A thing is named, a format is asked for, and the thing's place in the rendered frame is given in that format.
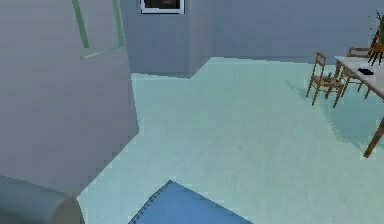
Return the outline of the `wooden dining chair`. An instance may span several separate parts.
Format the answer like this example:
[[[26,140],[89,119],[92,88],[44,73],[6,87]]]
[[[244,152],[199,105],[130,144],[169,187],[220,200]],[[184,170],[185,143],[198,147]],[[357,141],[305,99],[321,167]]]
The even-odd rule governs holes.
[[[346,55],[346,57],[359,57],[359,58],[367,58],[369,60],[370,58],[370,55],[368,54],[368,52],[371,50],[371,48],[359,48],[359,47],[351,47],[348,54]],[[345,69],[344,67],[342,67],[342,75],[341,75],[341,79],[342,81],[344,82],[344,89],[342,91],[342,93],[345,93],[346,89],[348,88],[348,85],[350,83],[354,83],[354,84],[358,84],[360,86],[363,86],[365,85],[364,83],[362,83],[356,75],[354,75],[353,73],[351,73],[350,71],[348,71],[347,69]],[[370,92],[373,92],[371,91],[369,88],[368,88],[368,91],[366,93],[366,96],[369,95]]]
[[[310,90],[315,90],[311,103],[312,106],[315,105],[318,94],[320,92],[325,93],[325,98],[328,98],[330,93],[333,92],[336,94],[333,107],[336,107],[344,89],[344,84],[340,81],[338,75],[334,75],[332,72],[330,72],[328,75],[325,74],[326,62],[327,57],[323,53],[317,51],[306,92],[306,96],[309,96]]]

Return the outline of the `white top dining table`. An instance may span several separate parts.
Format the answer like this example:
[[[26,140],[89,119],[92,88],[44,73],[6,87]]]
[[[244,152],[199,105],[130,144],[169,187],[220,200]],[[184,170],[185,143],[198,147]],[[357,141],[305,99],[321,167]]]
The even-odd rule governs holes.
[[[371,91],[379,96],[384,101],[384,64],[370,62],[367,58],[335,56],[336,73],[339,73],[340,68],[344,67],[364,83]],[[378,125],[378,128],[366,148],[363,156],[368,158],[377,143],[384,135],[384,116]]]

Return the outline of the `blue floor mat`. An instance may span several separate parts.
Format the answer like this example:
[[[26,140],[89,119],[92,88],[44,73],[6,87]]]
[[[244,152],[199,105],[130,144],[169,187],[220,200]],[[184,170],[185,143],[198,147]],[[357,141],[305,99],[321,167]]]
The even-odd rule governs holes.
[[[253,224],[204,196],[169,180],[128,224]]]

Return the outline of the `grey cylinder cushion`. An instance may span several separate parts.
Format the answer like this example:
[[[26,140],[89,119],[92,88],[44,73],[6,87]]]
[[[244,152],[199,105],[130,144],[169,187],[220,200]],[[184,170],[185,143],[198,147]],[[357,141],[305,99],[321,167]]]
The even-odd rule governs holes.
[[[85,224],[76,197],[0,175],[0,224]]]

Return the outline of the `green house plant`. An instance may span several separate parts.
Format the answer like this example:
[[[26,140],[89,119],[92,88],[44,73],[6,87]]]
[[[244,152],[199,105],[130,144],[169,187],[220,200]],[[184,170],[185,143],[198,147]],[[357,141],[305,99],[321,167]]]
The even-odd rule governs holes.
[[[368,60],[371,65],[374,65],[375,62],[381,64],[384,56],[384,13],[376,11],[376,18],[379,25],[371,43],[370,58]]]

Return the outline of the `white framed wall picture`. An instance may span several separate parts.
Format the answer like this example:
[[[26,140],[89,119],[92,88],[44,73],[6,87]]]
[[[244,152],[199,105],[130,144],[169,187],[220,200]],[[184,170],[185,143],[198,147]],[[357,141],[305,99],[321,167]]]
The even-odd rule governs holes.
[[[184,0],[140,0],[142,14],[183,14]]]

